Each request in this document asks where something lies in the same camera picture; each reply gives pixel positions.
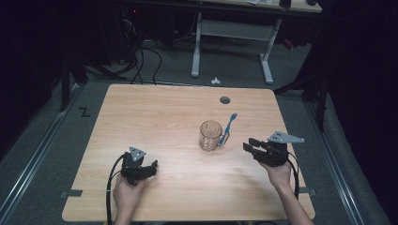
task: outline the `aluminum rail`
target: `aluminum rail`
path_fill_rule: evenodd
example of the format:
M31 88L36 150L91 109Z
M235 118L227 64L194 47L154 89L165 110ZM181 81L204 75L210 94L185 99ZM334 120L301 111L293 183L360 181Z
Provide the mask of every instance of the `aluminum rail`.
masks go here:
M0 224L7 224L8 220L11 218L12 213L14 212L15 208L18 205L18 202L24 195L25 191L29 187L30 182L33 180L38 168L41 165L41 162L46 157L47 153L49 152L49 145L54 137L54 134L59 129L59 126L62 124L70 105L72 105L73 101L79 96L82 92L83 87L75 84L72 87L71 92L71 100L69 105L65 108L64 111L59 112L59 114L55 117L53 123L50 125L49 129L47 130L44 138L41 140L40 144L38 145L34 155L31 157L29 162L27 163L26 167L24 168L23 172L21 173L20 177L18 178L17 182L15 183L13 189L8 194L6 200L0 207Z

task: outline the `wrist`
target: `wrist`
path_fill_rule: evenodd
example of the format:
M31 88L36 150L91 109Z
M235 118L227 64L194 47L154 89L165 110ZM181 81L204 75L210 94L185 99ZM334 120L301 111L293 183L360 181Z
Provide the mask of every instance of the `wrist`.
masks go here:
M132 211L117 211L117 216L115 219L115 225L126 225L131 223Z
M275 187L276 191L278 192L279 195L289 195L289 194L294 194L293 190L290 186L285 185L285 186L277 186Z

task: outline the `black cable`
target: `black cable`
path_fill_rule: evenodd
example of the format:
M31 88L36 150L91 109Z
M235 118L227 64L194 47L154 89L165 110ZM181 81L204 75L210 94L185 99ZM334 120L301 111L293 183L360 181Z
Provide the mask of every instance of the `black cable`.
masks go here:
M137 76L140 77L141 84L143 84L143 78L141 77L141 74L140 74L140 71L141 71L141 69L142 69L143 66L144 66L144 53L143 53L143 49L142 49L142 48L140 48L140 53L141 53L141 66L140 66L139 68L137 68L137 72L135 73L134 77L132 78L130 84L133 84L133 83L134 83L134 81L135 81L135 79L137 78Z
M154 72L153 75L152 75L153 84L156 85L155 76L156 76L156 73L158 72L159 68L161 67L161 55L160 55L158 52L156 52L156 51L154 51L154 50L151 50L151 49L144 49L144 50L151 51L151 52L157 54L158 57L159 57L159 60L160 60L159 65L158 65L158 67L156 68L155 72Z
M295 196L298 199L299 198L299 173L296 171L296 168L293 165L291 160L288 159L287 162L289 162L289 164L292 166L293 176L295 177Z
M260 224L263 224L263 223L269 223L269 224L272 224L272 225L278 225L277 223L274 223L272 221L261 221L261 222L255 223L254 225L260 225Z
M108 184L106 185L106 217L108 220L108 224L112 224L112 210L111 210L111 185L112 179L114 178L114 170L117 163L126 156L126 154L120 156L114 164L114 167L111 170L108 178Z

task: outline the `small white object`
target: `small white object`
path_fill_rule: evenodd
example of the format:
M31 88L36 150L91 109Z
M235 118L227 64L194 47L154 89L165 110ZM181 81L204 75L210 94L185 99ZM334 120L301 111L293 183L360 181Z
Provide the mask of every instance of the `small white object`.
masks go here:
M211 83L212 83L212 84L220 84L220 83L222 83L222 82L220 82L220 81L217 79L217 77L215 77L214 80L211 81Z

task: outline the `black hole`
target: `black hole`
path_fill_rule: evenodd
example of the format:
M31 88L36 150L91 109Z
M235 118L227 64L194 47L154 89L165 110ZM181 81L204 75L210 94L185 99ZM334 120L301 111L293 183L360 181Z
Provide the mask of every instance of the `black hole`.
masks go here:
M222 104L229 104L229 102L231 102L231 99L229 97L220 97L220 102Z

